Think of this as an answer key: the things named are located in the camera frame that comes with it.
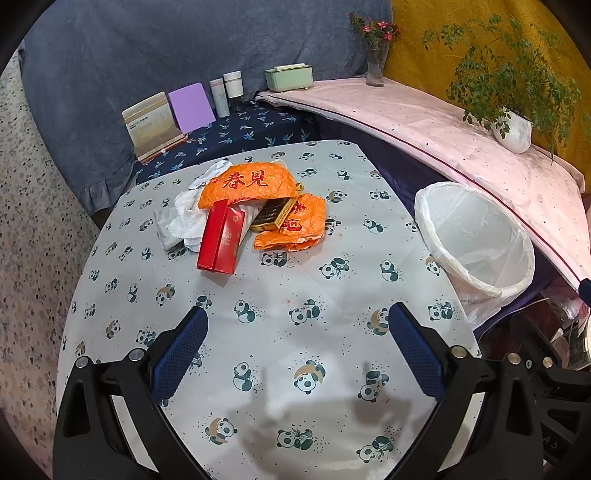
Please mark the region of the white cosmetic tube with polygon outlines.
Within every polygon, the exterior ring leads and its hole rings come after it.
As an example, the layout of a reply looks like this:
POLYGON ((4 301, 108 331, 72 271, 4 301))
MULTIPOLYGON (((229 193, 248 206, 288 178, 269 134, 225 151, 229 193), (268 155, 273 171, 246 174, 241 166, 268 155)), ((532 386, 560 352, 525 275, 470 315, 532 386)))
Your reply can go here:
POLYGON ((228 117, 230 112, 223 79, 217 78, 211 80, 211 82, 209 82, 209 86, 211 86, 211 95, 214 101, 217 117, 219 119, 228 117))

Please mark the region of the open book on stand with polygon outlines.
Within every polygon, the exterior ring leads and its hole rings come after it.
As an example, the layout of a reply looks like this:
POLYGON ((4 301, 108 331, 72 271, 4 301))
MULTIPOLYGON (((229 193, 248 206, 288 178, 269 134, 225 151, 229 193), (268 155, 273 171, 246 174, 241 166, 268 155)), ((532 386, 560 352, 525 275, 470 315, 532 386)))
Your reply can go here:
POLYGON ((121 115, 137 161, 141 164, 187 139, 176 124, 164 92, 128 107, 121 115))

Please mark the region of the large orange plastic bag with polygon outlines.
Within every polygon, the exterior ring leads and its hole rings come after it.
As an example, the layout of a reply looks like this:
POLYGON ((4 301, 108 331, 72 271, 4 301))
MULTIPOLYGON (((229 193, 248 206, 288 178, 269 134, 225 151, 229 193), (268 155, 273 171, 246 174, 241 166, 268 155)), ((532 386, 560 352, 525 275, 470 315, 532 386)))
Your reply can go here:
POLYGON ((260 200, 294 198, 294 176, 279 163, 253 162, 233 165, 211 179, 201 191, 199 209, 211 209, 226 200, 229 205, 260 200))

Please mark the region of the yellow blanket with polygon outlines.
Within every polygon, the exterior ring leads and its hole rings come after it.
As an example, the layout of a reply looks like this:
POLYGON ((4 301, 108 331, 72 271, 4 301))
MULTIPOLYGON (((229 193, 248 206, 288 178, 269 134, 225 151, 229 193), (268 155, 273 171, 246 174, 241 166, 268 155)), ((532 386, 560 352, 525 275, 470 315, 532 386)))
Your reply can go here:
POLYGON ((464 120, 590 173, 590 66, 540 1, 394 1, 385 74, 459 106, 464 120))

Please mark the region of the white tissue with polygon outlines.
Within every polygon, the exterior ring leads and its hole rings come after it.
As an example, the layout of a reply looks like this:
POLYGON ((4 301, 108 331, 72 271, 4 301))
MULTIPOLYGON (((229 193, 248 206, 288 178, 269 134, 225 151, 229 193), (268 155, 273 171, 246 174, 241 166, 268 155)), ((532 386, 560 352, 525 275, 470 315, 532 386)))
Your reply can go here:
POLYGON ((177 218, 169 229, 171 233, 183 239, 184 247, 191 252, 199 252, 207 222, 208 207, 204 209, 198 207, 201 193, 209 181, 228 171, 231 165, 232 163, 228 160, 217 161, 204 174, 196 177, 187 189, 181 191, 174 199, 173 207, 176 209, 177 218))

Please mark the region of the red cigarette box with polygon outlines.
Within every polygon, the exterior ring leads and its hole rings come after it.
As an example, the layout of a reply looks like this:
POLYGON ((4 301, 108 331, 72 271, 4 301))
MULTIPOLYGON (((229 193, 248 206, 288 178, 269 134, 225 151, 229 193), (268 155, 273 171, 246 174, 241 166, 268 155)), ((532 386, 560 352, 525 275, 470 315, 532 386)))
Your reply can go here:
POLYGON ((242 239, 245 212, 228 204, 228 200, 217 201, 208 213, 201 239, 197 268, 226 275, 235 272, 238 261, 238 247, 242 239))

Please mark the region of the gold black cigarette box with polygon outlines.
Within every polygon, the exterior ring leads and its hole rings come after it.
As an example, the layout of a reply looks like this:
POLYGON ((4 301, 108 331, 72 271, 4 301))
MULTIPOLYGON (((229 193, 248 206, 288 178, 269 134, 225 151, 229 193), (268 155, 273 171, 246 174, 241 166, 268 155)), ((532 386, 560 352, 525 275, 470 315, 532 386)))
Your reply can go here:
POLYGON ((263 209, 259 211, 256 219, 252 221, 249 230, 256 233, 279 230, 297 203, 298 196, 303 192, 304 185, 297 183, 297 194, 293 198, 280 198, 267 201, 263 209))

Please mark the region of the pink bed sheet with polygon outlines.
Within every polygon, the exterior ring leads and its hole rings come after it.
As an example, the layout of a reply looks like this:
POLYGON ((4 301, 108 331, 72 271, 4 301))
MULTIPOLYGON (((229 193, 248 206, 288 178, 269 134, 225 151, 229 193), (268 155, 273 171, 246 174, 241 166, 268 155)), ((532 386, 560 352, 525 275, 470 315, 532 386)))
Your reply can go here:
POLYGON ((585 179, 560 157, 537 146, 515 154, 487 130, 464 122, 460 108, 393 80, 382 87, 363 78, 317 81, 256 98, 355 127, 479 189, 515 216, 572 288, 589 278, 585 179))

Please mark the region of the blue grey blanket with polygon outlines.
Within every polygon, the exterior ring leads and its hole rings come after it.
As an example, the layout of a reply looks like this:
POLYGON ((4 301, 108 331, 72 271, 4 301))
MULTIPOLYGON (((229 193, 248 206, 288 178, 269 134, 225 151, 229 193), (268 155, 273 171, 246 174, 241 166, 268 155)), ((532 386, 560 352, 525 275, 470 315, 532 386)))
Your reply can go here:
POLYGON ((18 49, 30 111, 88 213, 111 207, 135 160, 123 111, 159 92, 304 62, 320 80, 366 66, 349 17, 393 19, 388 1, 58 1, 18 49))

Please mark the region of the small orange plastic bag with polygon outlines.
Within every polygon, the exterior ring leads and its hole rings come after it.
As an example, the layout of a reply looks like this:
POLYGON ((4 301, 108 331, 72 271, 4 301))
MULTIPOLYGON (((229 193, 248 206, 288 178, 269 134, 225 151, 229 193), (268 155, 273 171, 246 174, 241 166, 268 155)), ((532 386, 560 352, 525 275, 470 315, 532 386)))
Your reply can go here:
POLYGON ((325 236, 325 199, 311 193, 301 194, 277 231, 256 235, 252 247, 266 251, 283 249, 297 252, 314 247, 325 236))

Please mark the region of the green tissue box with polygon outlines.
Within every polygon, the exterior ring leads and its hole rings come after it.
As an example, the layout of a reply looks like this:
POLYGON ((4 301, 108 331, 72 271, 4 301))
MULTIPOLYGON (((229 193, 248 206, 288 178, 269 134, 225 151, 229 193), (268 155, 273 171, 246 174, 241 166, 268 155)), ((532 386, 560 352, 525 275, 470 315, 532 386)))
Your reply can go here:
POLYGON ((267 88, 273 92, 308 89, 314 82, 311 65, 298 63, 276 66, 264 71, 267 88))

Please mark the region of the panda print tablecloth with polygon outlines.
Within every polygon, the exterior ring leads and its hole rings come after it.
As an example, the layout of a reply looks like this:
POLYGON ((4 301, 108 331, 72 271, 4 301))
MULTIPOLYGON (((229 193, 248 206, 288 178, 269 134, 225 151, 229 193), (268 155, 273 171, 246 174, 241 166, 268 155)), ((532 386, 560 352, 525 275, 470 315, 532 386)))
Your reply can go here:
POLYGON ((191 307, 209 328, 164 413, 216 479, 382 479, 434 408, 392 338, 404 303, 451 345, 478 349, 460 301, 411 215, 358 146, 321 141, 246 152, 279 162, 327 206, 322 241, 259 252, 245 239, 232 275, 162 249, 154 215, 205 165, 122 195, 73 294, 57 385, 74 362, 120 360, 191 307))

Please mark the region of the grey towel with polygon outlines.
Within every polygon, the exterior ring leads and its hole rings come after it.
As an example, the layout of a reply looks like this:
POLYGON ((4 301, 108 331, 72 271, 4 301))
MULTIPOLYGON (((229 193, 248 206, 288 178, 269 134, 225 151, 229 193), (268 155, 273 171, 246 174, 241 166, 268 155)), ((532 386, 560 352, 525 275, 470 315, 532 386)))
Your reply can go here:
POLYGON ((183 241, 182 238, 170 232, 169 226, 177 218, 174 207, 161 208, 153 212, 154 223, 157 230, 157 237, 162 249, 167 252, 183 241))

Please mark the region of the purple notebook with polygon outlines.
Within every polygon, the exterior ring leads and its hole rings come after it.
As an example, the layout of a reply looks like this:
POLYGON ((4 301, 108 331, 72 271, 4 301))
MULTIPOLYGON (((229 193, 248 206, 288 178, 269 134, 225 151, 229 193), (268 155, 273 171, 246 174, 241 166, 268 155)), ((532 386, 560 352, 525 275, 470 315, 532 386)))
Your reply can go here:
POLYGON ((189 134, 215 120, 204 86, 200 82, 169 92, 168 99, 183 134, 189 134))

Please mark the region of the glass vase with flowers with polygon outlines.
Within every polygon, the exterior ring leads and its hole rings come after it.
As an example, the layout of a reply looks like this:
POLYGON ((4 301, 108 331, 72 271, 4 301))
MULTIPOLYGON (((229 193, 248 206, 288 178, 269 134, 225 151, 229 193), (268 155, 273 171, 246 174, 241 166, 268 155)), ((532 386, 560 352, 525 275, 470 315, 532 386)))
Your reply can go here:
POLYGON ((384 67, 390 46, 401 34, 398 24, 388 20, 373 20, 356 13, 349 13, 349 23, 367 47, 367 84, 384 86, 384 67))

